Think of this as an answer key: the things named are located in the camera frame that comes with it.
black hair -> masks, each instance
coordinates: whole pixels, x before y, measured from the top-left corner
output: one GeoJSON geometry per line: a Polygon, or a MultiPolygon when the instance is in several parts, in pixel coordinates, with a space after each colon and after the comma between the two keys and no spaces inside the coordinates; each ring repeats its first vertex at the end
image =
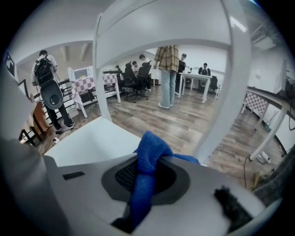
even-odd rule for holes
{"type": "Polygon", "coordinates": [[[39,56],[41,56],[41,55],[47,55],[47,54],[48,54],[48,53],[47,53],[46,50],[41,50],[40,53],[39,53],[39,56]]]}

ceiling beam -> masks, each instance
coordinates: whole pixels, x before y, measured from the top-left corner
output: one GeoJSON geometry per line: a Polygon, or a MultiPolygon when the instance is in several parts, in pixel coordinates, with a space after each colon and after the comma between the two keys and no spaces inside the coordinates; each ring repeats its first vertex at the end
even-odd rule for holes
{"type": "Polygon", "coordinates": [[[63,54],[65,62],[68,62],[68,60],[69,60],[69,46],[62,46],[61,52],[63,54]]]}
{"type": "Polygon", "coordinates": [[[82,61],[85,60],[85,53],[86,53],[86,50],[87,50],[88,45],[89,45],[89,43],[84,43],[83,44],[83,47],[82,47],[82,50],[81,50],[81,55],[80,55],[80,59],[82,61]]]}

black mesh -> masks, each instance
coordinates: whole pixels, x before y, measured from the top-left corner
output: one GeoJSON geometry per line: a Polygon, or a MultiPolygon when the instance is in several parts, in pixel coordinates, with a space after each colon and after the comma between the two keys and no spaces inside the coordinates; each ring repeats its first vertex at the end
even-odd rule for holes
{"type": "MultiPolygon", "coordinates": [[[[126,190],[132,193],[135,184],[137,172],[137,162],[135,160],[130,165],[119,170],[116,175],[116,181],[124,187],[126,190]]],[[[176,173],[170,167],[164,165],[161,162],[157,163],[157,170],[155,173],[156,186],[154,189],[154,195],[161,193],[168,189],[176,180],[176,173]]]]}

person wearing plaid shirt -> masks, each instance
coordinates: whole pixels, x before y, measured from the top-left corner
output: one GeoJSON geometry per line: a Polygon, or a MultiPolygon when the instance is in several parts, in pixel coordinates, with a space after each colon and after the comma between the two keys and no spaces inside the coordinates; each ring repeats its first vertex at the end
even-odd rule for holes
{"type": "Polygon", "coordinates": [[[179,45],[170,45],[159,47],[155,56],[154,69],[157,68],[159,62],[159,70],[161,70],[162,79],[162,101],[158,106],[169,109],[173,106],[175,79],[178,71],[179,61],[179,45]]]}

gray fabric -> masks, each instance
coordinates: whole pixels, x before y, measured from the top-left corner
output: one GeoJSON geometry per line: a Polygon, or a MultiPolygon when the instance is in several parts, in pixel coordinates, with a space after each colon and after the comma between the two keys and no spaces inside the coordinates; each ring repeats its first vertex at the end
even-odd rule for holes
{"type": "Polygon", "coordinates": [[[295,145],[283,157],[280,166],[269,176],[261,176],[253,193],[269,206],[275,200],[282,198],[292,172],[295,170],[295,145]]]}
{"type": "Polygon", "coordinates": [[[161,79],[162,79],[161,106],[170,107],[173,105],[173,102],[174,102],[176,72],[161,70],[161,79]]]}

